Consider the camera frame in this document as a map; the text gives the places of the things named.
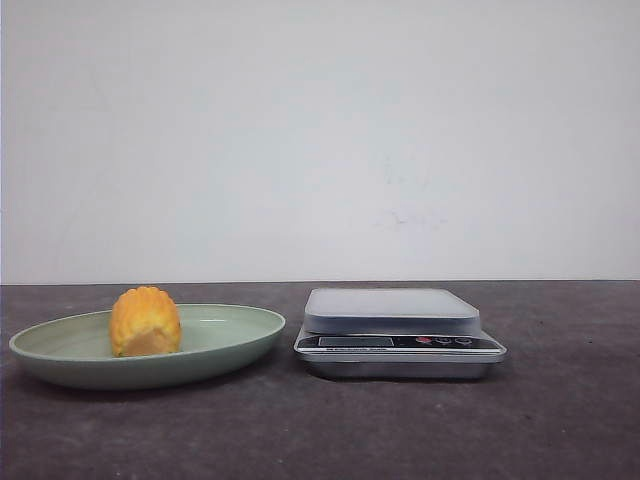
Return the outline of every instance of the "button panel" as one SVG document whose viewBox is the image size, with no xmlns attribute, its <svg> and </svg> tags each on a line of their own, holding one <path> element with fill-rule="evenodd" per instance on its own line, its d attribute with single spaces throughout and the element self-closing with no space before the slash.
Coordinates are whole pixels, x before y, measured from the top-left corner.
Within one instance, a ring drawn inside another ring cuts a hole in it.
<svg viewBox="0 0 640 480">
<path fill-rule="evenodd" d="M 477 337 L 460 337 L 460 336 L 427 336 L 427 335 L 371 335 L 363 337 L 362 335 L 354 335 L 349 337 L 348 335 L 335 335 L 333 336 L 339 339 L 339 346 L 331 341 L 331 335 L 322 335 L 303 338 L 298 342 L 298 348 L 324 348 L 324 347 L 336 347 L 336 348 L 348 348 L 348 349 L 425 349 L 425 350 L 495 350 L 499 346 L 484 338 Z"/>
</svg>

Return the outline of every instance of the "scale weighing platform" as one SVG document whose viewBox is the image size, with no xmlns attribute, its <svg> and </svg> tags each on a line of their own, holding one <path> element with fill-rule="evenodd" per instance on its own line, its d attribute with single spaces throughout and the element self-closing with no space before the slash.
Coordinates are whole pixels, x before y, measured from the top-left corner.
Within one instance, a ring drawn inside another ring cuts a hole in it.
<svg viewBox="0 0 640 480">
<path fill-rule="evenodd" d="M 480 378 L 507 349 L 447 290 L 311 292 L 294 350 L 325 377 Z"/>
</svg>

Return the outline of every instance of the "plate rim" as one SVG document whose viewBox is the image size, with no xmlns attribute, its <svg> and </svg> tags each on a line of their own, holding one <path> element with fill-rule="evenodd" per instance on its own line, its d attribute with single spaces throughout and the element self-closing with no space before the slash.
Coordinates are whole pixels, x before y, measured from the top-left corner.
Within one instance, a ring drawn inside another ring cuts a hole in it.
<svg viewBox="0 0 640 480">
<path fill-rule="evenodd" d="M 69 320 L 72 318 L 77 318 L 77 317 L 84 317 L 84 316 L 88 316 L 88 315 L 97 315 L 100 313 L 109 313 L 111 312 L 113 309 L 107 309 L 107 310 L 98 310 L 95 312 L 86 312 L 86 313 L 79 313 L 76 315 L 69 315 L 66 317 L 60 317 L 60 318 L 55 318 L 53 320 L 47 320 L 45 322 L 42 323 L 38 323 L 37 325 L 32 325 L 31 327 L 27 327 L 21 331 L 19 331 L 18 333 L 14 334 L 10 339 L 9 339 L 9 349 L 11 350 L 11 352 L 13 352 L 14 355 L 16 355 L 16 357 L 20 358 L 20 357 L 25 357 L 25 358 L 29 358 L 29 359 L 33 359 L 33 360 L 44 360 L 47 362 L 59 362 L 59 363 L 78 363 L 78 364 L 82 364 L 82 363 L 109 363 L 109 364 L 114 364 L 114 363 L 137 363 L 137 362 L 149 362 L 149 361 L 162 361 L 164 359 L 170 359 L 170 358 L 184 358 L 186 356 L 193 356 L 193 355 L 198 355 L 198 354 L 202 354 L 202 353 L 207 353 L 207 352 L 218 352 L 221 350 L 225 350 L 227 348 L 232 348 L 232 347 L 237 347 L 240 345 L 248 345 L 250 343 L 259 341 L 259 340 L 263 340 L 265 338 L 269 338 L 273 335 L 276 335 L 278 333 L 280 333 L 285 325 L 286 325 L 286 319 L 285 317 L 278 313 L 275 312 L 273 310 L 269 310 L 267 308 L 262 308 L 262 307 L 254 307 L 251 305 L 240 305 L 240 304 L 233 304 L 233 303 L 177 303 L 176 307 L 235 307 L 235 308 L 242 308 L 242 309 L 249 309 L 249 310 L 259 310 L 262 312 L 266 312 L 272 315 L 275 315 L 276 318 L 278 318 L 280 320 L 279 325 L 274 328 L 271 329 L 268 333 L 259 336 L 258 338 L 254 338 L 252 340 L 249 341 L 244 341 L 244 342 L 238 342 L 238 343 L 233 343 L 230 345 L 225 345 L 223 347 L 219 347 L 219 348 L 202 348 L 202 349 L 198 349 L 198 350 L 188 350 L 188 351 L 179 351 L 179 352 L 173 352 L 173 353 L 158 353 L 158 354 L 153 354 L 153 355 L 138 355 L 138 356 L 131 356 L 131 357 L 111 357 L 111 358 L 105 358 L 105 357 L 64 357 L 64 356 L 55 356 L 55 355 L 43 355 L 40 353 L 33 353 L 33 352 L 29 352 L 27 350 L 24 350 L 18 346 L 16 346 L 15 342 L 19 339 L 19 337 L 28 334 L 30 331 L 32 330 L 36 330 L 38 328 L 41 328 L 45 325 L 51 325 L 53 323 L 58 323 L 58 322 L 62 322 L 64 320 Z"/>
</svg>

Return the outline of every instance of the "green plate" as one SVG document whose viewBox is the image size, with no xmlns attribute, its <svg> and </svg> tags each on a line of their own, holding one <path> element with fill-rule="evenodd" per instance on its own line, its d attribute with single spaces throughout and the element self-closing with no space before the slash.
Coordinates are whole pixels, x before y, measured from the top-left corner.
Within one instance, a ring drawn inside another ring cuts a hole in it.
<svg viewBox="0 0 640 480">
<path fill-rule="evenodd" d="M 181 351 L 115 358 L 111 311 L 61 318 L 14 335 L 9 346 L 21 366 L 47 382 L 93 390 L 165 387 L 238 369 L 265 354 L 284 317 L 240 305 L 178 305 Z"/>
</svg>

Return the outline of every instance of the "countertop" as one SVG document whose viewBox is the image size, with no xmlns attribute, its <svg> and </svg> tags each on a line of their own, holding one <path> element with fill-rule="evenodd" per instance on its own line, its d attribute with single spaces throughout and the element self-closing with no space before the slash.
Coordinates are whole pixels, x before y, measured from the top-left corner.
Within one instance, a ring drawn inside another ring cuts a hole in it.
<svg viewBox="0 0 640 480">
<path fill-rule="evenodd" d="M 292 350 L 312 288 L 446 288 L 509 349 L 480 381 L 334 381 Z M 18 331 L 109 309 L 127 285 L 2 287 L 2 478 L 640 478 L 640 282 L 161 285 L 176 303 L 287 319 L 254 364 L 179 387 L 93 392 L 25 374 Z"/>
</svg>

